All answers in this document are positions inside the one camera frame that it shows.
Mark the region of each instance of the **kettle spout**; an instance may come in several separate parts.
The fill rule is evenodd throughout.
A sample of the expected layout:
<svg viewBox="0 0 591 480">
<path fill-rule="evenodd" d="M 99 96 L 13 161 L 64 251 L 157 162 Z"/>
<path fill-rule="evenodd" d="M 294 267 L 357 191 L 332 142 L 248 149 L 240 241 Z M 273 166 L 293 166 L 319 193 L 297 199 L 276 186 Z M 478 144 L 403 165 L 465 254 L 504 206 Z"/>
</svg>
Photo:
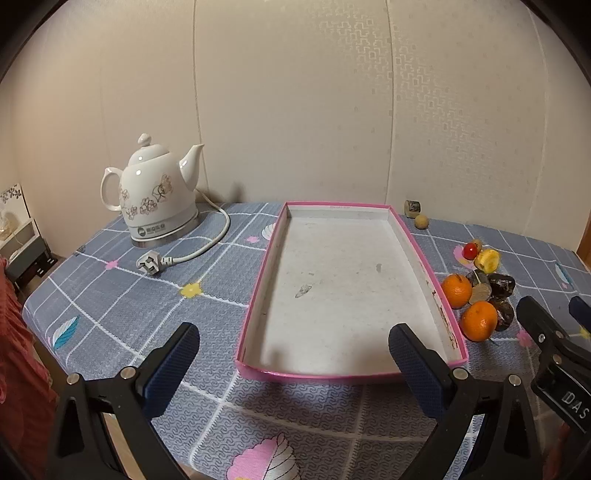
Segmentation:
<svg viewBox="0 0 591 480">
<path fill-rule="evenodd" d="M 203 144 L 194 145 L 191 150 L 178 162 L 181 169 L 181 175 L 189 190 L 194 190 L 199 179 L 199 155 L 203 149 Z"/>
</svg>

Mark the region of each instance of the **screw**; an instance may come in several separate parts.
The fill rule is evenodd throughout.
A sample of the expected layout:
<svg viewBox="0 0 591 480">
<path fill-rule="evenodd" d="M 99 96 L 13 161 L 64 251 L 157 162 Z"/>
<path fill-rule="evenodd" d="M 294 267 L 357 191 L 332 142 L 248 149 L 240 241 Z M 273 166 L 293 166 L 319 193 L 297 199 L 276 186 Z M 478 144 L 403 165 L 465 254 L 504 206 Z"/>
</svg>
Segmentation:
<svg viewBox="0 0 591 480">
<path fill-rule="evenodd" d="M 121 378 L 124 378 L 126 380 L 133 378 L 134 376 L 135 376 L 135 368 L 134 367 L 125 367 L 121 371 Z"/>
<path fill-rule="evenodd" d="M 521 385 L 521 379 L 517 375 L 511 374 L 509 375 L 509 383 L 514 387 L 518 387 Z"/>
<path fill-rule="evenodd" d="M 68 383 L 68 385 L 74 385 L 76 382 L 78 382 L 79 379 L 79 374 L 70 374 L 68 375 L 68 378 L 66 378 L 66 382 Z"/>
<path fill-rule="evenodd" d="M 453 370 L 453 376 L 458 380 L 465 380 L 468 378 L 468 372 L 466 372 L 463 368 L 455 368 Z"/>
</svg>

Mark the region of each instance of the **yellow flower print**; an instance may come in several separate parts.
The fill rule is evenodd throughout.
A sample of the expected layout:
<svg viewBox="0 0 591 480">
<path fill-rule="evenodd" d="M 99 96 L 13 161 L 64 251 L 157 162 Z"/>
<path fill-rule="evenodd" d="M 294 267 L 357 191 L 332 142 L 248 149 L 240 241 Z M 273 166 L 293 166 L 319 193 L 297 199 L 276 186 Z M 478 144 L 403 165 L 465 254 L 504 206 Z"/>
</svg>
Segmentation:
<svg viewBox="0 0 591 480">
<path fill-rule="evenodd" d="M 197 295 L 201 295 L 203 290 L 201 289 L 201 285 L 199 283 L 187 283 L 183 288 L 181 288 L 181 295 L 188 299 L 192 299 Z"/>
</svg>

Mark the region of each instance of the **power plug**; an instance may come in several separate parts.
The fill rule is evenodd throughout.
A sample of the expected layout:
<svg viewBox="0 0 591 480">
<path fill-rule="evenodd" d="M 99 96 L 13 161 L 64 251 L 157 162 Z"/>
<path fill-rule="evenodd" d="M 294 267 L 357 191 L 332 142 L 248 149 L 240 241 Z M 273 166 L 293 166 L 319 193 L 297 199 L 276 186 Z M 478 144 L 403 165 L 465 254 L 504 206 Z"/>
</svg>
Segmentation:
<svg viewBox="0 0 591 480">
<path fill-rule="evenodd" d="M 148 275 L 156 275 L 156 273 L 162 272 L 166 268 L 162 262 L 162 256 L 154 250 L 150 250 L 139 257 L 135 266 Z"/>
</svg>

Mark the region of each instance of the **table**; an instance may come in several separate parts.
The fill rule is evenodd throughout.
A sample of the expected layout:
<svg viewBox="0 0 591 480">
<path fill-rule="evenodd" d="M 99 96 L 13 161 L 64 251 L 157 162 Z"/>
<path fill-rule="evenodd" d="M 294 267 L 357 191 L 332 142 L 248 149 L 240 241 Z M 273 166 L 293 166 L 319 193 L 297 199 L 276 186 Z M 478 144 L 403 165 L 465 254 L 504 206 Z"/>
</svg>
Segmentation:
<svg viewBox="0 0 591 480">
<path fill-rule="evenodd" d="M 135 268 L 142 250 L 131 245 L 118 217 L 39 286 L 25 304 L 25 321 L 66 372 L 77 371 L 87 379 L 138 365 L 183 321 L 198 325 L 201 350 L 153 425 L 179 462 L 211 477 L 398 477 L 434 426 L 404 384 L 278 385 L 238 375 L 233 364 L 236 341 L 268 244 L 261 232 L 275 222 L 281 204 L 224 208 L 232 224 L 223 241 L 158 278 Z M 223 216 L 205 206 L 200 211 L 201 225 L 195 231 L 157 250 L 185 255 L 215 236 Z M 512 304 L 533 296 L 575 342 L 589 348 L 587 333 L 568 314 L 573 295 L 591 301 L 591 275 L 574 253 L 484 226 L 431 220 L 427 230 L 419 231 L 412 220 L 405 221 L 439 280 L 467 272 L 453 256 L 455 246 L 480 238 L 499 250 L 498 271 L 518 284 Z M 572 284 L 560 278 L 556 262 Z M 529 384 L 537 368 L 537 347 L 517 322 L 495 333 L 494 343 L 468 342 L 468 348 L 468 368 L 477 378 L 501 380 L 512 372 Z M 558 420 L 531 391 L 528 395 L 544 443 Z M 448 478 L 457 478 L 481 421 L 475 417 Z"/>
</svg>

